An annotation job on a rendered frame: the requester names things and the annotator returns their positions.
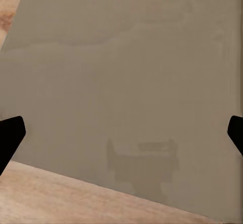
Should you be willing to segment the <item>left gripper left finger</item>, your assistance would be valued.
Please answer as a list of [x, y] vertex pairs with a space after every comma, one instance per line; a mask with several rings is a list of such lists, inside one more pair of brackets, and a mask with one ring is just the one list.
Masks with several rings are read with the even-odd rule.
[[21, 116], [0, 121], [0, 176], [25, 135]]

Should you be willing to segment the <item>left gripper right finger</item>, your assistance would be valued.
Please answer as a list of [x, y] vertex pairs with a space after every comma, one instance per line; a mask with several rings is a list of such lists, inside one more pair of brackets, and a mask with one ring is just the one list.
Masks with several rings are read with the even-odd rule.
[[243, 155], [243, 117], [233, 115], [227, 133]]

